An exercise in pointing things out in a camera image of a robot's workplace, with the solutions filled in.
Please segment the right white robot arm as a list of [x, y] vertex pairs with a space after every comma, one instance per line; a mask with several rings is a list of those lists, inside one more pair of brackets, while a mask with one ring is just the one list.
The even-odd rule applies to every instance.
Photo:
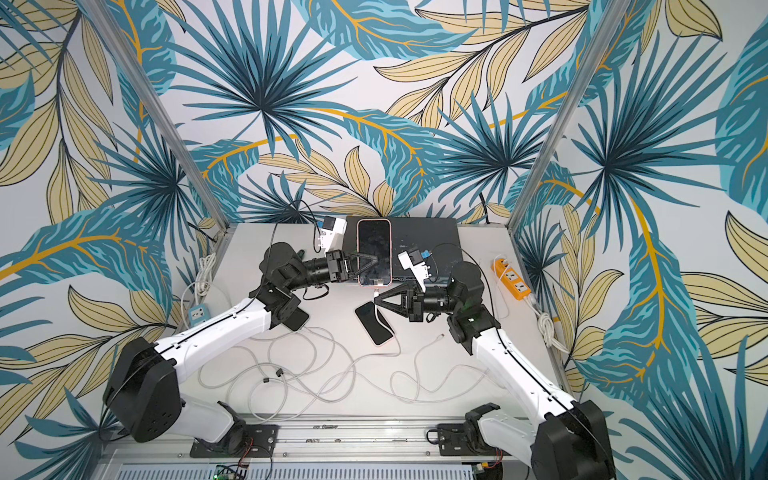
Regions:
[[519, 351], [483, 302], [486, 283], [478, 265], [462, 261], [444, 287], [402, 284], [374, 303], [412, 322], [425, 314], [446, 315], [453, 340], [524, 410], [523, 420], [494, 403], [466, 413], [464, 430], [473, 450], [509, 454], [538, 479], [617, 478], [603, 411], [592, 401], [575, 400]]

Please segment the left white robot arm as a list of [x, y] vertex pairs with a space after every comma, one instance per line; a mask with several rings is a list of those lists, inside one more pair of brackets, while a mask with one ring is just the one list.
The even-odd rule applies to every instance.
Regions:
[[129, 342], [109, 378], [106, 408], [138, 443], [169, 433], [194, 438], [221, 454], [240, 452], [252, 442], [245, 421], [223, 401], [183, 396], [181, 384], [247, 338], [281, 324], [302, 326], [308, 315], [295, 290], [345, 282], [378, 262], [371, 254], [341, 250], [303, 260], [289, 244], [272, 244], [259, 265], [259, 286], [235, 306], [154, 343], [143, 338]]

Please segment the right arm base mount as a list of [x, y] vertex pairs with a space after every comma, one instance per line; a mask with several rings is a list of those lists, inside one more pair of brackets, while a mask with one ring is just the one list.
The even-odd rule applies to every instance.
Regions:
[[502, 445], [519, 445], [525, 437], [510, 428], [491, 427], [488, 436], [473, 422], [439, 423], [425, 432], [427, 442], [441, 457], [498, 457], [508, 455]]

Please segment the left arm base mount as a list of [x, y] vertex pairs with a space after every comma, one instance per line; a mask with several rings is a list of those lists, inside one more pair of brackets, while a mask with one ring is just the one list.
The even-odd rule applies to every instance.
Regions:
[[279, 426], [275, 424], [235, 425], [219, 442], [194, 439], [191, 458], [269, 458], [273, 455]]

